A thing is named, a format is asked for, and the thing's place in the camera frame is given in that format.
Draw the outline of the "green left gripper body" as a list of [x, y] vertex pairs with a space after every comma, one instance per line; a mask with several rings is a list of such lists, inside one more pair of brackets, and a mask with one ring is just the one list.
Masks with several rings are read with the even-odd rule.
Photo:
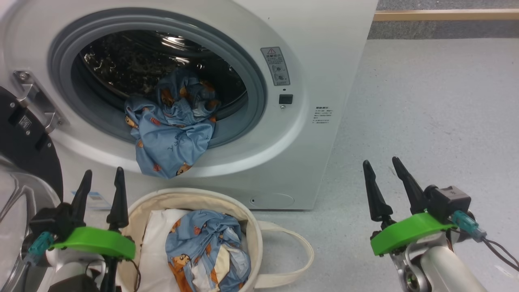
[[119, 260], [133, 260], [136, 254], [135, 242], [128, 237], [115, 231], [95, 227], [75, 228], [66, 240], [55, 242], [50, 247], [94, 253]]

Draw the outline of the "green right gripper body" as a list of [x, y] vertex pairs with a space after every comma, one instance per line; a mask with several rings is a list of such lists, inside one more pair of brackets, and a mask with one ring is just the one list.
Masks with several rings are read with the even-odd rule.
[[453, 223], [441, 223], [429, 213], [421, 213], [391, 224], [370, 239], [376, 256], [385, 255], [423, 237], [455, 227]]

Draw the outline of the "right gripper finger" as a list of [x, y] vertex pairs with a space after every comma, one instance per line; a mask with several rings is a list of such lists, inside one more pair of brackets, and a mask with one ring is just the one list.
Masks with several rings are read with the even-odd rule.
[[393, 210], [388, 204], [386, 204], [380, 192], [376, 183], [376, 174], [369, 160], [363, 161], [362, 167], [365, 176], [365, 186], [371, 220], [381, 223], [393, 223], [394, 220], [391, 218]]
[[410, 202], [410, 212], [414, 214], [424, 213], [427, 208], [427, 198], [415, 178], [409, 173], [399, 157], [393, 157], [392, 163], [397, 177], [402, 181], [408, 201]]

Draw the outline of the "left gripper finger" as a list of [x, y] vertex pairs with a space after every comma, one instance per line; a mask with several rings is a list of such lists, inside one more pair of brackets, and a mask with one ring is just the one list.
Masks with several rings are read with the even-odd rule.
[[106, 222], [109, 224], [109, 230], [120, 232], [120, 229], [126, 227], [129, 223], [126, 179], [122, 167], [118, 167], [116, 170], [114, 186], [116, 191]]
[[86, 170], [71, 203], [71, 222], [74, 227], [85, 227], [86, 203], [91, 190], [92, 170]]

